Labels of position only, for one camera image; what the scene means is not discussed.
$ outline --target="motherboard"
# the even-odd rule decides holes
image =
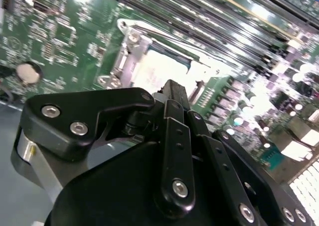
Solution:
[[[268,170],[319,143],[317,0],[1,0],[0,99],[184,85]]]

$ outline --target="capacitor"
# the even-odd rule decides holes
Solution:
[[[258,128],[255,128],[254,132],[258,136],[262,146],[265,147],[265,148],[269,148],[270,147],[270,143],[268,142],[266,137],[262,134],[262,132]]]
[[[262,119],[257,120],[258,125],[260,126],[260,128],[265,131],[268,132],[269,131],[269,127],[268,125],[265,123],[265,121],[263,121]]]
[[[249,100],[249,102],[252,103],[253,105],[257,104],[258,98],[253,92],[248,92],[246,94],[246,97]]]
[[[251,108],[245,103],[245,102],[240,102],[238,104],[238,107],[244,112],[244,113],[248,113],[250,112]]]
[[[280,91],[278,92],[277,97],[272,100],[272,104],[280,111],[284,111],[290,103],[294,101],[292,98],[290,98],[289,95],[287,95],[285,92]]]
[[[315,67],[311,63],[304,63],[302,61],[296,61],[292,64],[292,66],[300,71],[301,73],[311,72]]]
[[[291,106],[294,107],[295,110],[302,110],[303,105],[300,104],[297,100],[291,102]]]
[[[235,134],[235,130],[230,125],[224,125],[223,130],[226,131],[230,135]]]
[[[290,116],[295,116],[297,114],[295,109],[293,107],[291,107],[291,106],[286,108],[286,113],[289,114]]]
[[[231,119],[233,120],[233,124],[235,126],[240,126],[244,123],[243,118],[241,118],[240,115],[237,113],[232,114]]]
[[[314,73],[309,73],[308,74],[308,78],[310,78],[311,80],[313,80],[314,83],[319,84],[319,75],[316,75]]]
[[[287,69],[284,73],[285,76],[289,77],[294,82],[300,82],[303,80],[304,75],[301,73],[296,72],[293,69]]]
[[[259,138],[262,146],[264,146],[265,148],[269,148],[270,147],[270,144],[269,144],[268,140],[265,138],[265,136],[258,135],[258,138]]]
[[[306,97],[311,97],[315,92],[310,85],[304,83],[303,81],[297,83],[296,91]]]

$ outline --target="screw hole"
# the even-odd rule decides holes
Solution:
[[[228,167],[227,164],[223,164],[223,167],[224,167],[224,169],[225,169],[226,171],[230,171],[230,168]]]
[[[75,126],[75,129],[77,129],[77,130],[83,130],[83,126],[77,125],[77,126]]]

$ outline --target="surface-mount component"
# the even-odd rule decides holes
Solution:
[[[215,114],[218,115],[220,117],[224,117],[226,118],[229,114],[229,110],[226,110],[224,108],[222,108],[221,106],[218,106],[216,104],[213,104],[211,106],[211,111]]]
[[[231,87],[237,90],[241,90],[241,91],[245,90],[245,84],[237,79],[234,79],[234,77],[229,77],[229,79],[227,80],[227,83]]]
[[[223,130],[225,130],[230,135],[234,135],[235,134],[234,128],[231,127],[230,125],[224,125],[223,126]]]
[[[253,92],[247,92],[246,97],[251,104],[254,105],[258,103],[258,97]]]
[[[291,116],[296,115],[296,111],[302,109],[302,105],[295,99],[291,98],[283,91],[278,92],[276,98],[272,99],[272,104],[280,111],[286,112]]]
[[[241,97],[240,92],[233,90],[233,89],[229,88],[228,86],[225,86],[222,89],[222,91],[223,91],[225,96],[227,96],[228,98],[233,99],[233,100],[239,99]]]
[[[14,69],[10,67],[6,67],[4,65],[0,65],[0,79],[7,78],[14,73]]]
[[[293,67],[300,71],[301,73],[308,73],[314,70],[315,66],[311,63],[305,63],[303,61],[296,61],[293,64]]]
[[[234,126],[240,126],[244,123],[244,119],[237,113],[231,115],[231,120]]]
[[[263,119],[258,119],[257,123],[259,125],[259,127],[265,131],[268,132],[269,131],[269,126],[267,125],[267,123],[263,120]]]
[[[232,107],[235,106],[235,102],[229,100],[228,98],[222,96],[222,95],[218,95],[216,97],[216,102],[221,105],[222,107],[226,108],[226,109],[231,109]]]
[[[239,102],[238,107],[244,112],[249,113],[251,111],[251,107],[247,105],[245,102]]]
[[[222,124],[225,121],[224,118],[222,118],[218,115],[215,115],[215,114],[209,114],[207,119],[210,123],[217,125],[217,126],[219,126],[220,124]]]
[[[287,69],[284,73],[287,77],[289,77],[293,82],[300,82],[303,80],[304,75],[293,70],[293,69]]]
[[[298,82],[296,84],[296,91],[298,91],[301,95],[306,97],[311,97],[315,92],[314,88],[311,85],[303,81]]]

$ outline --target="gray surface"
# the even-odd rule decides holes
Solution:
[[[34,221],[44,222],[52,203],[46,192],[20,176],[10,162],[10,155],[20,120],[20,112],[0,106],[0,219],[2,226],[30,226]],[[92,168],[119,154],[128,147],[114,143],[100,147],[89,154]]]

